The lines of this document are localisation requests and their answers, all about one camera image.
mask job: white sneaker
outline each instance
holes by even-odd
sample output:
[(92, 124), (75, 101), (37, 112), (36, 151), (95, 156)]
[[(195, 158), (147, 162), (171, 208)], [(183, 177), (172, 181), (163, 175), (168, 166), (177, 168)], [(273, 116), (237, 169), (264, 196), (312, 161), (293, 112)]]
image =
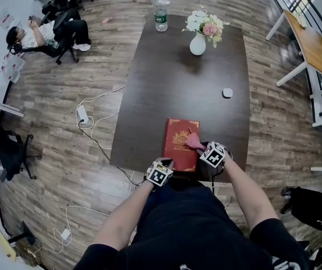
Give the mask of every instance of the white sneaker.
[(85, 51), (88, 51), (91, 49), (91, 45), (89, 45), (89, 44), (79, 44), (79, 45), (74, 44), (72, 48), (85, 52)]

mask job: black t-shirt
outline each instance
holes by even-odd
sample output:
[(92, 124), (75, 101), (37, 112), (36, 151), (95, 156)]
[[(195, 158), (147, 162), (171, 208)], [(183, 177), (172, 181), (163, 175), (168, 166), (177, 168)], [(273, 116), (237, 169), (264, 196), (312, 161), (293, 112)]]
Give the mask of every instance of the black t-shirt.
[(259, 223), (248, 239), (207, 187), (160, 190), (130, 246), (93, 244), (74, 270), (308, 269), (304, 250), (280, 220)]

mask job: person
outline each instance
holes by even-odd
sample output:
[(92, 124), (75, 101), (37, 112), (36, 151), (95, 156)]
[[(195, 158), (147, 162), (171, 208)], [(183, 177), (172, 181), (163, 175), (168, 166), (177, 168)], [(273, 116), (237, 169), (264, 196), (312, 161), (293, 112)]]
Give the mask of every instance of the person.
[(224, 168), (249, 238), (198, 181), (171, 178), (152, 192), (153, 183), (145, 180), (106, 219), (74, 270), (308, 269), (305, 251), (264, 191), (228, 154)]
[[(12, 27), (7, 33), (6, 42), (9, 46), (20, 42), (23, 48), (40, 47), (43, 45), (51, 45), (57, 48), (58, 43), (55, 41), (55, 33), (53, 32), (54, 24), (55, 20), (43, 25), (29, 20), (29, 28), (26, 30), (16, 26)], [(73, 45), (74, 49), (88, 51), (91, 48), (88, 44), (87, 23), (81, 20), (75, 8), (68, 10), (60, 36), (61, 38), (66, 36), (72, 37), (73, 34), (76, 35), (76, 43)]]

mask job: book cover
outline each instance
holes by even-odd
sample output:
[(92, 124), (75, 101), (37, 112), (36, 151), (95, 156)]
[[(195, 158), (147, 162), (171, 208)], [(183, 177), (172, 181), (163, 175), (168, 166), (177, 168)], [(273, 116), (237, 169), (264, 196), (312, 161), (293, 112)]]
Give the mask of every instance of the book cover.
[(200, 134), (199, 121), (168, 118), (166, 126), (165, 149), (163, 157), (174, 160), (173, 171), (195, 172), (198, 154), (185, 142), (192, 132)]

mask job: dark wooden table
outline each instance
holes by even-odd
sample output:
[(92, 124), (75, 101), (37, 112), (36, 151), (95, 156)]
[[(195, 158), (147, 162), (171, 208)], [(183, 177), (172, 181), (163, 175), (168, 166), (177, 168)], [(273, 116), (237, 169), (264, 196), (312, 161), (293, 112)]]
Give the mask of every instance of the dark wooden table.
[[(168, 30), (158, 32), (153, 16), (148, 17), (123, 94), (111, 165), (146, 171), (162, 156), (171, 117), (199, 120), (201, 141), (228, 146), (245, 169), (250, 90), (242, 30), (225, 26), (217, 48), (207, 42), (204, 54), (195, 56), (189, 50), (195, 33), (182, 32), (186, 20), (169, 15)], [(224, 88), (233, 90), (231, 99), (222, 97)], [(216, 181), (227, 181), (227, 176)]]

